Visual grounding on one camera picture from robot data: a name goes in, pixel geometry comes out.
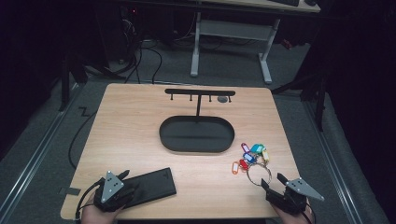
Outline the person's right hand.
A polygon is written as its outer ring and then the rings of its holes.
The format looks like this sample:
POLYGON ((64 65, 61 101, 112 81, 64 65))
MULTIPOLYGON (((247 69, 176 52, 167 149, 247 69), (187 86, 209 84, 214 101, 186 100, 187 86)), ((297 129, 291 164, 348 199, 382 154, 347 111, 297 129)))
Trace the person's right hand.
POLYGON ((314 215, 312 209, 307 206, 305 211, 299 215, 291 215, 280 208, 272 204, 273 209, 276 211, 280 219, 282 220, 283 224, 313 224, 314 223, 314 215))

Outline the metal floor rail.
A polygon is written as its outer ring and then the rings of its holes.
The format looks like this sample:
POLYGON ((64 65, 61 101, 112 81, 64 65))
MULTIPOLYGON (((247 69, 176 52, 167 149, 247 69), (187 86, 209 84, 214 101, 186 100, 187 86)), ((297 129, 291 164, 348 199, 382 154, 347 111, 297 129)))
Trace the metal floor rail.
POLYGON ((349 221, 349 224, 362 224, 361 215, 356 207, 356 204, 353 201, 351 192, 347 186, 347 183, 339 169, 336 159, 332 154, 331 147, 327 141, 327 138, 323 131, 318 128, 315 119, 315 110, 311 103, 303 102, 303 107, 305 113, 309 117, 310 123, 312 124, 316 136, 318 138, 320 148, 325 160, 325 163, 328 167, 332 182, 334 184, 337 195, 340 199, 341 205, 346 212, 346 217, 349 221))
POLYGON ((0 223, 6 223, 13 213, 49 151, 66 112, 83 88, 83 84, 73 84, 68 89, 69 101, 62 105, 62 89, 56 86, 51 98, 33 114, 8 154, 0 161, 0 223))

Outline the black metal stand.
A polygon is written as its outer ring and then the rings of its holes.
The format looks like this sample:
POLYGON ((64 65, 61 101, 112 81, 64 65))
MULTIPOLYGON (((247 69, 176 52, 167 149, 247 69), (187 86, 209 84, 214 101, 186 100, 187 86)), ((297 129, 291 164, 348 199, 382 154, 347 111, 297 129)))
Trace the black metal stand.
POLYGON ((316 103, 314 110, 314 122, 317 128, 322 132, 322 118, 323 111, 325 109, 325 94, 326 94, 326 83, 328 76, 321 74, 313 74, 310 76, 299 77, 292 82, 289 82, 281 87, 271 90, 272 94, 280 94, 287 90, 301 90, 300 99, 303 102, 316 103))
POLYGON ((70 101, 69 76, 72 76, 77 84, 85 84, 88 81, 84 63, 81 60, 81 57, 76 53, 67 53, 62 60, 60 111, 65 111, 70 101))

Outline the black wallet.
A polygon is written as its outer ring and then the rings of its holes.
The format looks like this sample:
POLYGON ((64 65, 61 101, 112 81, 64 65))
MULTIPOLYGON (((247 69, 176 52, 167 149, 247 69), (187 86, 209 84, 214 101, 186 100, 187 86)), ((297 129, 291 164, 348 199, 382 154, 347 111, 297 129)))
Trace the black wallet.
POLYGON ((172 171, 164 168, 144 175, 138 175, 124 181, 126 187, 134 189, 134 197, 125 207, 148 203, 177 193, 172 171))

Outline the white frame desk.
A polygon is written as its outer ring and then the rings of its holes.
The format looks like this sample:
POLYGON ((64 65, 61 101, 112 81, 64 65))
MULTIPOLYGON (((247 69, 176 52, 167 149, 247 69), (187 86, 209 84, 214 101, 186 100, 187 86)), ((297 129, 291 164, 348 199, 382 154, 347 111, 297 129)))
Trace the white frame desk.
MULTIPOLYGON (((268 0, 197 0, 197 6, 203 7, 208 4, 220 4, 231 7, 251 7, 252 9, 265 9, 278 13, 302 13, 303 15, 318 14, 321 8, 317 4, 309 6, 304 0, 299 0, 299 6, 291 7, 268 0)), ((262 52, 258 54, 261 65, 263 80, 266 84, 272 83, 267 57, 276 37, 276 32, 280 24, 280 17, 276 16, 269 25, 244 21, 226 21, 224 19, 203 19, 201 13, 196 13, 194 49, 191 58, 191 76, 197 77, 199 74, 200 61, 200 38, 202 35, 230 37, 245 40, 263 41, 265 43, 262 52)))

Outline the person's left hand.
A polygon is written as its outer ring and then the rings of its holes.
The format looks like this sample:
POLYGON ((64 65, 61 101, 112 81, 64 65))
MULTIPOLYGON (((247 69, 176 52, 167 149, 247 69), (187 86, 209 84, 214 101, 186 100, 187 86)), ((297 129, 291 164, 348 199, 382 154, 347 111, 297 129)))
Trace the person's left hand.
POLYGON ((103 212, 93 204, 93 201, 92 193, 82 208, 81 224, 113 224, 121 208, 114 212, 103 212))

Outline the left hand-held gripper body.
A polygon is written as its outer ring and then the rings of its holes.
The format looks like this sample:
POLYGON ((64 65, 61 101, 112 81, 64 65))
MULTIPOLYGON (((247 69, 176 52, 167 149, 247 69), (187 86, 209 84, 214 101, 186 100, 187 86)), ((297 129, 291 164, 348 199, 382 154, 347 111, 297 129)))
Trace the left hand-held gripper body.
POLYGON ((114 212, 127 204, 124 193, 128 188, 126 183, 120 181, 111 171, 106 172, 106 177, 94 194, 94 205, 103 212, 114 212))

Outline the black keyboard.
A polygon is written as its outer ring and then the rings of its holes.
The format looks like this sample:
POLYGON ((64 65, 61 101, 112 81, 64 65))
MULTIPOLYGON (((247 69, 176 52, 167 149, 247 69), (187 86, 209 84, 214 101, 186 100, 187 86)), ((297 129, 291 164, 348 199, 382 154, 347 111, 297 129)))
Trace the black keyboard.
POLYGON ((286 6, 291 6, 291 7, 297 7, 299 6, 300 3, 299 0, 268 0, 268 1, 283 4, 286 6))

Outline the black key rack with tray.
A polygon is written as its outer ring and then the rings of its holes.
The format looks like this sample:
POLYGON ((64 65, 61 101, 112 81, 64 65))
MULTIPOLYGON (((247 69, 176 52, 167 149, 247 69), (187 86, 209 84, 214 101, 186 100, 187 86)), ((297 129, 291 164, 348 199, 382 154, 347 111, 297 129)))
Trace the black key rack with tray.
POLYGON ((159 128, 160 140, 164 147, 174 152, 221 153, 234 140, 233 125, 221 117, 201 116, 202 97, 212 101, 213 96, 225 97, 231 102, 235 91, 165 89, 174 98, 175 94, 197 97, 196 114, 193 116, 173 116, 166 119, 159 128))

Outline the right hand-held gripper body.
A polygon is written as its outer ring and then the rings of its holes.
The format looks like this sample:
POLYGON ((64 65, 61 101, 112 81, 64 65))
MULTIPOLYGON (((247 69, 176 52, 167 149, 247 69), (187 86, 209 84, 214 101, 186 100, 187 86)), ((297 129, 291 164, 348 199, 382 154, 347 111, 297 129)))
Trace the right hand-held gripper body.
POLYGON ((266 190, 265 198, 288 214, 298 215, 304 212, 308 197, 324 201, 324 197, 300 177, 289 180, 284 186, 283 194, 269 188, 266 190))

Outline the grey floor tape patch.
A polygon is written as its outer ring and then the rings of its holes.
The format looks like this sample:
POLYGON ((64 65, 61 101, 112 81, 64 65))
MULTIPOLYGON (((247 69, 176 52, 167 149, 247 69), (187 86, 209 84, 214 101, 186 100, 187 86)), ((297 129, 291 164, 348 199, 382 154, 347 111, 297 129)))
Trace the grey floor tape patch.
POLYGON ((75 188, 66 188, 66 187, 61 187, 59 190, 59 194, 61 195, 75 195, 78 196, 80 194, 80 189, 75 189, 75 188))

